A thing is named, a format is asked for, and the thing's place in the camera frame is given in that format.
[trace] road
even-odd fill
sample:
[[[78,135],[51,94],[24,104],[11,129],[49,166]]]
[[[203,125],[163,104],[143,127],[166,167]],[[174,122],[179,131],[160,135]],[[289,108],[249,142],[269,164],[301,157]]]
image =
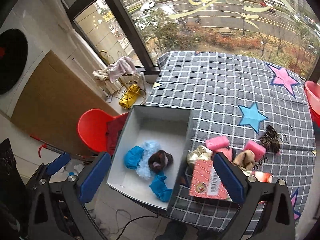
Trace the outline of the road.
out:
[[[194,22],[198,15],[201,19],[201,26],[207,27],[224,27],[231,29],[242,29],[243,28],[243,17],[240,16],[243,13],[243,3],[245,6],[256,7],[259,8],[260,5],[251,2],[242,2],[240,0],[218,0],[214,7],[208,7],[206,10],[199,11],[197,13],[191,14],[187,17],[188,22]],[[188,0],[177,0],[174,2],[160,3],[156,4],[151,10],[155,9],[163,9],[167,14],[174,13],[183,13],[195,10],[202,5],[194,6],[191,5]],[[137,17],[146,14],[148,12],[137,11],[132,14],[132,18],[136,19]],[[279,32],[283,39],[292,43],[297,42],[297,36],[294,31],[294,20],[292,20],[288,14],[276,11],[276,13],[271,12],[261,12],[261,13],[253,13],[253,12],[245,12],[247,14],[258,14],[260,17],[258,19],[251,19],[253,23],[255,23],[260,30],[256,27],[250,25],[249,23],[245,23],[245,30],[254,31],[254,32],[262,32],[265,34],[270,34],[272,36],[279,37]],[[119,24],[114,19],[112,25],[115,28],[119,28]],[[123,37],[123,32],[121,29],[118,29],[120,33],[120,37]]]

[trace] white label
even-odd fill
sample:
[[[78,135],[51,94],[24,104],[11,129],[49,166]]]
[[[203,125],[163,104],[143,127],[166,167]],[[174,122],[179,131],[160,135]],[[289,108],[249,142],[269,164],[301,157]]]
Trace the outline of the white label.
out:
[[[219,186],[220,186],[221,180],[216,173],[214,167],[212,166],[211,169],[211,176],[210,176],[210,183],[208,187],[208,195],[218,195]]]

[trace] yellow bag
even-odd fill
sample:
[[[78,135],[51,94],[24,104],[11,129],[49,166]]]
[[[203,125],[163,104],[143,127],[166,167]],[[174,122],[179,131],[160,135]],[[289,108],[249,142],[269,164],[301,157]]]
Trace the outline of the yellow bag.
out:
[[[129,109],[139,97],[139,91],[140,88],[137,84],[129,86],[128,91],[123,94],[121,100],[119,101],[119,105],[121,105],[123,108]]]

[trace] open storage box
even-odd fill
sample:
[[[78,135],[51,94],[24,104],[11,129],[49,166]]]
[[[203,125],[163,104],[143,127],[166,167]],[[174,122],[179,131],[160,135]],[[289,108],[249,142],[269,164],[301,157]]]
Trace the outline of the open storage box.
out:
[[[187,165],[186,157],[191,149],[193,128],[190,109],[134,105],[118,140],[107,184],[129,198],[167,209],[170,201],[161,202],[149,187],[153,178],[145,180],[135,170],[126,168],[124,155],[145,141],[159,142],[161,149],[173,156],[173,164],[164,169],[164,174],[167,176],[165,184],[173,189],[174,195],[179,190],[179,177]]]

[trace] tablecloth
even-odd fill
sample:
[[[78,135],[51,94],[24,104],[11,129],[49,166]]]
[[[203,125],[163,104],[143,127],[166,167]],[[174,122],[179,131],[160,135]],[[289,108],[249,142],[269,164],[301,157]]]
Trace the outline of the tablecloth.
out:
[[[289,75],[300,84],[293,87],[295,98],[285,87],[271,85],[274,73],[261,60],[224,53],[173,51],[158,59],[161,72],[146,105],[191,108],[195,113],[194,150],[204,141],[226,135],[231,147],[239,153],[246,142],[259,142],[266,126],[272,125],[280,134],[281,153],[267,153],[268,161],[258,169],[287,182],[290,194],[298,189],[294,209],[302,212],[307,201],[315,156],[314,132],[304,93],[304,82],[296,73]],[[239,126],[242,118],[239,105],[250,107],[257,102],[259,111],[268,117],[260,123],[259,134],[248,126]],[[185,171],[190,183],[192,170]],[[237,204],[188,195],[187,184],[180,185],[175,204],[162,215],[199,227],[221,231],[230,222]],[[259,204],[246,233],[251,234],[263,205]]]

